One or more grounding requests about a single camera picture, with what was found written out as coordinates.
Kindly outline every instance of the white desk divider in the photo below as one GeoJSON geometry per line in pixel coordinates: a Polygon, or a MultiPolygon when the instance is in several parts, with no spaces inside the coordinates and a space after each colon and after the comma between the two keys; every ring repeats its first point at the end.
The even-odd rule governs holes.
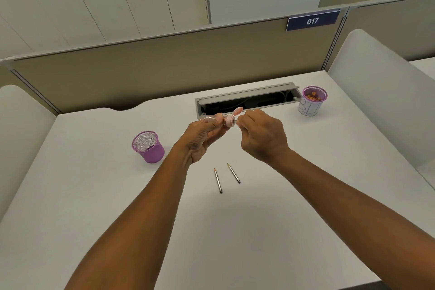
{"type": "Polygon", "coordinates": [[[18,86],[0,89],[0,221],[55,120],[18,86]]]}
{"type": "Polygon", "coordinates": [[[329,75],[412,166],[435,159],[433,79],[359,29],[329,75]]]}

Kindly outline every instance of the empty purple pen holder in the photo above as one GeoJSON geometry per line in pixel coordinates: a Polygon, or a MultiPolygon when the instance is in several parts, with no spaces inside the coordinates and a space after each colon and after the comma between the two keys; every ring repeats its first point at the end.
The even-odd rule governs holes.
{"type": "Polygon", "coordinates": [[[302,115],[305,116],[314,116],[320,109],[323,101],[328,98],[328,94],[326,91],[318,86],[308,86],[305,87],[302,91],[301,102],[299,102],[299,106],[297,109],[302,115]],[[320,98],[319,101],[310,100],[307,98],[307,95],[311,95],[313,92],[316,92],[316,97],[320,98]]]}
{"type": "Polygon", "coordinates": [[[164,156],[164,148],[159,142],[157,133],[153,131],[139,133],[134,137],[131,146],[147,163],[157,163],[164,156]]]}

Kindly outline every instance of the silver pencil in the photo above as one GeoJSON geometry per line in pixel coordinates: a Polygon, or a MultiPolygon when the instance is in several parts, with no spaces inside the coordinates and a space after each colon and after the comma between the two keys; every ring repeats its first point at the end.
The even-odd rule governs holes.
{"type": "Polygon", "coordinates": [[[231,173],[233,174],[233,176],[236,177],[237,182],[238,182],[238,183],[241,183],[240,180],[239,180],[239,178],[237,178],[237,175],[236,175],[236,173],[234,172],[234,170],[233,170],[233,168],[231,167],[231,165],[228,164],[228,163],[227,163],[227,165],[228,165],[228,168],[230,169],[231,173]]]}
{"type": "Polygon", "coordinates": [[[216,177],[216,181],[217,181],[217,185],[219,186],[219,192],[222,194],[222,188],[220,187],[220,182],[219,182],[219,177],[218,177],[218,173],[215,170],[215,177],[216,177]]]}

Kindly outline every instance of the blue sign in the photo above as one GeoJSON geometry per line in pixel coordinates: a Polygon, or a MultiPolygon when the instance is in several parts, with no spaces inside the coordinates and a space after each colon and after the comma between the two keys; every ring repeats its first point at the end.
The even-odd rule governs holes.
{"type": "Polygon", "coordinates": [[[334,24],[337,22],[340,10],[328,11],[325,13],[314,13],[308,15],[300,15],[288,18],[287,30],[299,30],[312,27],[320,27],[322,25],[334,24]]]}

